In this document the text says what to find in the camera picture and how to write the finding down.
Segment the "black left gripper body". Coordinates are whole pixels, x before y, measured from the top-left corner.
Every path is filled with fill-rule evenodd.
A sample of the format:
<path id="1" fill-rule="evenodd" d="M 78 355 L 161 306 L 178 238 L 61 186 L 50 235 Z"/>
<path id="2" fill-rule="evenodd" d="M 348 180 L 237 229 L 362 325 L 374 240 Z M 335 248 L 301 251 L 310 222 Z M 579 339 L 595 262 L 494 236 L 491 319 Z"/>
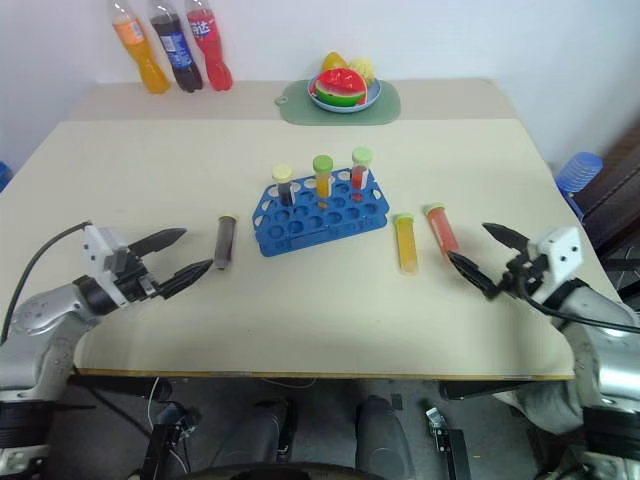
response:
<path id="1" fill-rule="evenodd" d="M 107 293 L 114 302 L 138 302 L 159 295 L 159 284 L 131 250 L 118 248 L 107 260 Z"/>

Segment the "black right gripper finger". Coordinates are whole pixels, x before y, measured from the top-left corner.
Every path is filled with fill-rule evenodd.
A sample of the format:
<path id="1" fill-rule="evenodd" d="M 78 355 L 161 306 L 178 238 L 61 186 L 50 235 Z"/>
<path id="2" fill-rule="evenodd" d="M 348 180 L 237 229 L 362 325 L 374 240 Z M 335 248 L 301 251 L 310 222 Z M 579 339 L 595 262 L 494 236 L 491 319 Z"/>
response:
<path id="1" fill-rule="evenodd" d="M 482 226 L 495 240 L 504 246 L 514 249 L 520 254 L 527 253 L 527 238 L 524 235 L 497 223 L 484 222 Z"/>
<path id="2" fill-rule="evenodd" d="M 480 290 L 485 298 L 492 300 L 500 293 L 499 285 L 482 273 L 479 266 L 472 260 L 455 251 L 448 251 L 447 256 L 458 273 Z"/>

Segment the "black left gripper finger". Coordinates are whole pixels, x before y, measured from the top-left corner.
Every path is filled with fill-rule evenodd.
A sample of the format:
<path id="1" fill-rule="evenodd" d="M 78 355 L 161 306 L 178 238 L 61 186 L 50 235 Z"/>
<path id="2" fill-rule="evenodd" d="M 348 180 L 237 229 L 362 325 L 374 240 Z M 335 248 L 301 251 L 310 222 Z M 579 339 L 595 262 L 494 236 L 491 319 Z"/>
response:
<path id="1" fill-rule="evenodd" d="M 178 241 L 187 230 L 185 228 L 168 228 L 146 236 L 131 243 L 128 248 L 138 257 L 156 253 Z"/>
<path id="2" fill-rule="evenodd" d="M 156 296 L 167 300 L 197 282 L 212 266 L 207 259 L 190 264 L 176 272 L 169 280 L 156 287 Z"/>

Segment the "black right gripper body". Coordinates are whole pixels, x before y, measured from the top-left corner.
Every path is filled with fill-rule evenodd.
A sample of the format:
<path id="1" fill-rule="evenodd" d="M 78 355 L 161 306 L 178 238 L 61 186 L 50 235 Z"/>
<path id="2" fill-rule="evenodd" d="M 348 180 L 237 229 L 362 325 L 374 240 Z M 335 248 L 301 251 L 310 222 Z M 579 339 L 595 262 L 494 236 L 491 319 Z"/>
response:
<path id="1" fill-rule="evenodd" d="M 506 271 L 495 287 L 492 297 L 496 298 L 501 293 L 517 299 L 531 297 L 541 288 L 545 271 L 545 255 L 529 259 L 524 254 L 519 254 L 506 264 Z"/>

